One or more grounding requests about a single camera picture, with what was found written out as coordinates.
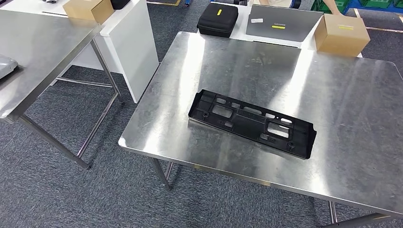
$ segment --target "white desk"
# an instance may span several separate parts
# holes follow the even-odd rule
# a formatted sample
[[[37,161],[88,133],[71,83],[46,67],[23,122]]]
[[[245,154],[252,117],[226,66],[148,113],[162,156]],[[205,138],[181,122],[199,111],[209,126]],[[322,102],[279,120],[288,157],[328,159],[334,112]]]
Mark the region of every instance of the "white desk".
[[[67,17],[63,5],[68,0],[49,4],[40,0],[12,0],[0,6],[10,10]],[[153,32],[145,0],[131,0],[102,24],[95,37],[110,71],[123,74],[134,102],[138,102],[158,67]],[[102,70],[91,46],[87,46],[71,65]]]
[[[316,51],[316,44],[315,44],[315,37],[314,37],[314,32],[319,24],[319,21],[316,23],[316,25],[312,28],[310,33],[307,35],[305,40],[303,42],[295,42],[291,40],[284,40],[284,39],[273,39],[273,38],[266,38],[266,37],[257,37],[257,36],[250,36],[246,35],[246,27],[248,25],[248,17],[250,14],[250,10],[252,9],[252,6],[241,6],[241,5],[232,5],[232,4],[226,4],[225,5],[231,5],[231,6],[236,6],[238,8],[238,19],[235,24],[234,30],[232,31],[232,34],[230,36],[231,39],[239,39],[239,40],[245,40],[245,41],[259,41],[259,42],[264,42],[264,43],[270,43],[270,44],[279,44],[279,45],[285,45],[285,46],[291,46],[291,47],[296,47],[300,49],[307,49],[307,50],[313,50]]]

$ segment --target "mounting hole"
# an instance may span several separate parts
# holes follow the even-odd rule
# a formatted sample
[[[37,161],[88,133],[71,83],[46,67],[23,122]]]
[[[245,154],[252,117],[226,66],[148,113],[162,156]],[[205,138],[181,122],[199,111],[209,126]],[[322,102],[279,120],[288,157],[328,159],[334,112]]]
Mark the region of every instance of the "mounting hole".
[[[293,141],[289,141],[289,142],[288,142],[288,145],[289,145],[290,147],[292,147],[292,148],[294,148],[294,147],[295,147],[295,144],[294,144],[294,142],[293,142]]]

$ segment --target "white sticker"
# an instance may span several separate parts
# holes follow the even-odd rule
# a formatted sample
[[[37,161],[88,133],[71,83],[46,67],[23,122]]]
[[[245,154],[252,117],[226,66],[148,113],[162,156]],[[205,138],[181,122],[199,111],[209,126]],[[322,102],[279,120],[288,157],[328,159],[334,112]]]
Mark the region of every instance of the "white sticker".
[[[263,23],[263,18],[251,19],[250,21],[251,21],[252,23]]]

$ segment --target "green crate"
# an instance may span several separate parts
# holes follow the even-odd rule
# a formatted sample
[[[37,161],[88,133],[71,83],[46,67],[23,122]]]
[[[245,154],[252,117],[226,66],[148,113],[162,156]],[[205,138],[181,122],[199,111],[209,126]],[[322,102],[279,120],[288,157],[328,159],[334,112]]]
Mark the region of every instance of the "green crate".
[[[392,3],[392,0],[358,0],[364,7],[375,7],[386,9]]]
[[[350,0],[335,0],[338,10],[343,13]],[[320,11],[324,13],[331,13],[329,7],[322,0],[315,0],[312,5],[311,11]]]
[[[395,7],[403,8],[403,0],[394,0],[393,5]]]

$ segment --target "stainless steel table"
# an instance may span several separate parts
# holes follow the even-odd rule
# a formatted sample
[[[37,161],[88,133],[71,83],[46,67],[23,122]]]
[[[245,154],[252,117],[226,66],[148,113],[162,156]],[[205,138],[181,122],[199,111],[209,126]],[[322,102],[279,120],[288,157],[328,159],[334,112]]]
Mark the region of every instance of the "stainless steel table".
[[[21,121],[56,146],[68,158],[87,169],[89,165],[81,160],[85,149],[118,97],[120,92],[111,77],[105,61],[93,40],[100,31],[96,22],[20,13],[0,10],[0,53],[17,60],[19,69],[0,80],[0,120],[8,123]],[[78,81],[57,76],[68,66],[77,54],[91,44],[111,84]],[[93,86],[111,87],[115,93],[90,132],[80,151],[72,153],[52,137],[24,112],[36,98],[55,80],[66,80]]]
[[[303,160],[189,120],[207,89],[314,124]],[[403,215],[403,80],[381,60],[180,32],[119,139],[158,159],[329,200],[330,226]],[[376,213],[338,222],[334,202]]]

